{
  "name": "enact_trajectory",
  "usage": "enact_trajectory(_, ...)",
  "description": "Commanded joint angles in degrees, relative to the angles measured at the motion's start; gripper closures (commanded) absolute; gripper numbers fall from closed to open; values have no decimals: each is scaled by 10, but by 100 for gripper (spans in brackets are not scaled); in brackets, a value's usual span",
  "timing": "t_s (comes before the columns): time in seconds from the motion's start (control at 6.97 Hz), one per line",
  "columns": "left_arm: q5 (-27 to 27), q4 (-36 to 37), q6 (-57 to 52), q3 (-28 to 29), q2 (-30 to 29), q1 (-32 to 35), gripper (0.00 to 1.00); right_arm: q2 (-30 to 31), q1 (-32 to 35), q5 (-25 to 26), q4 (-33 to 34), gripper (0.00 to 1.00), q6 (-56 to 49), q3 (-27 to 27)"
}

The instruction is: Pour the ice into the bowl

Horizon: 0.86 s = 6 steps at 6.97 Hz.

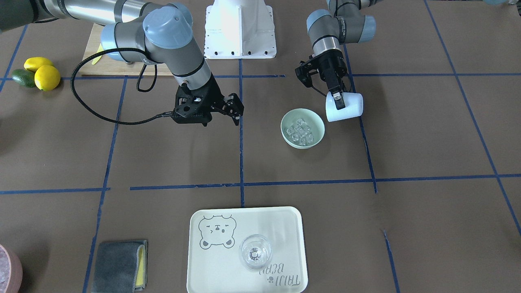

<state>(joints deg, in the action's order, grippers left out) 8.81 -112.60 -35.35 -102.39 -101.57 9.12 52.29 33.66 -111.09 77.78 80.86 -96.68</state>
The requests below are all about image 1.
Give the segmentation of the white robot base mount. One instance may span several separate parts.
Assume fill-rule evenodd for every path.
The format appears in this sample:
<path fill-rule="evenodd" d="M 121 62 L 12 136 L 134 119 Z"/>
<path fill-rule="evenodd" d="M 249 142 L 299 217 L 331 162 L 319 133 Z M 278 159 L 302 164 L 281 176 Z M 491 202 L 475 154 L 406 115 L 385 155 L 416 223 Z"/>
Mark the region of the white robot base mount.
<path fill-rule="evenodd" d="M 207 59 L 270 59 L 277 55 L 274 13 L 263 0 L 216 0 L 206 7 Z"/>

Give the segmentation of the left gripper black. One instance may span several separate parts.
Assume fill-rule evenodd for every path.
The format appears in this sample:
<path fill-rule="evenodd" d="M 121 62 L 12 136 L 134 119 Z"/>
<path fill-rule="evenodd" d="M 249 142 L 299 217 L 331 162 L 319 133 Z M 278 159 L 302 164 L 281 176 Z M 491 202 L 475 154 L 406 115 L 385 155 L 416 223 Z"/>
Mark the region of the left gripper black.
<path fill-rule="evenodd" d="M 295 69 L 298 80 L 306 88 L 314 87 L 311 76 L 318 74 L 320 79 L 326 82 L 338 111 L 346 107 L 344 92 L 348 92 L 348 89 L 343 78 L 347 73 L 346 61 L 341 51 L 322 52 L 306 62 L 300 61 L 300 65 Z"/>

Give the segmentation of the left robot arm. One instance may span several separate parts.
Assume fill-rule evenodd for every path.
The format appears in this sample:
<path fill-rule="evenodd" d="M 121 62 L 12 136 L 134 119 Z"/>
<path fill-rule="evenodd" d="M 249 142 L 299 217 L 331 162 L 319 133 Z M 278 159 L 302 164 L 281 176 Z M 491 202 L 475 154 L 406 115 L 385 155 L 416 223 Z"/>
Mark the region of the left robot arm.
<path fill-rule="evenodd" d="M 300 61 L 295 73 L 307 88 L 314 87 L 311 76 L 318 74 L 326 82 L 336 110 L 347 107 L 343 94 L 348 91 L 344 83 L 348 67 L 342 45 L 373 39 L 376 20 L 360 11 L 376 3 L 376 0 L 328 0 L 327 9 L 313 11 L 307 17 L 307 34 L 314 54 L 308 61 Z"/>

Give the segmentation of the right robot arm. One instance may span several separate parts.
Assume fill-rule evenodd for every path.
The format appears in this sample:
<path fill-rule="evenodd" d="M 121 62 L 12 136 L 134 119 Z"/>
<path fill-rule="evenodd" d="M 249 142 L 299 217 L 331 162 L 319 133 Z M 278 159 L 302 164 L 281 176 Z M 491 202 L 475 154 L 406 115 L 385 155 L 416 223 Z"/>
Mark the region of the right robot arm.
<path fill-rule="evenodd" d="M 193 18 L 180 3 L 166 5 L 143 0 L 2 0 L 1 32 L 47 19 L 79 19 L 103 25 L 102 52 L 86 58 L 71 75 L 75 98 L 80 68 L 97 56 L 116 61 L 164 64 L 179 84 L 172 111 L 136 122 L 170 117 L 178 124 L 207 124 L 212 113 L 231 117 L 239 125 L 244 106 L 237 94 L 222 95 L 219 85 L 193 36 Z"/>

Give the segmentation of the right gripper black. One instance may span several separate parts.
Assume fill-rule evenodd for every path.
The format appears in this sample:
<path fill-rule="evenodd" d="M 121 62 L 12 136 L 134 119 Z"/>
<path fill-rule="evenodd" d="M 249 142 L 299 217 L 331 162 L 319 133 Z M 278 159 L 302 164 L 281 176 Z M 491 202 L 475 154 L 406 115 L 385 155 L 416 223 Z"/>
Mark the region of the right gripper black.
<path fill-rule="evenodd" d="M 212 120 L 211 112 L 232 118 L 236 126 L 244 115 L 244 105 L 236 93 L 223 96 L 218 83 L 211 77 L 203 87 L 190 90 L 186 85 L 179 86 L 175 93 L 175 107 L 172 119 L 177 124 L 203 124 Z"/>

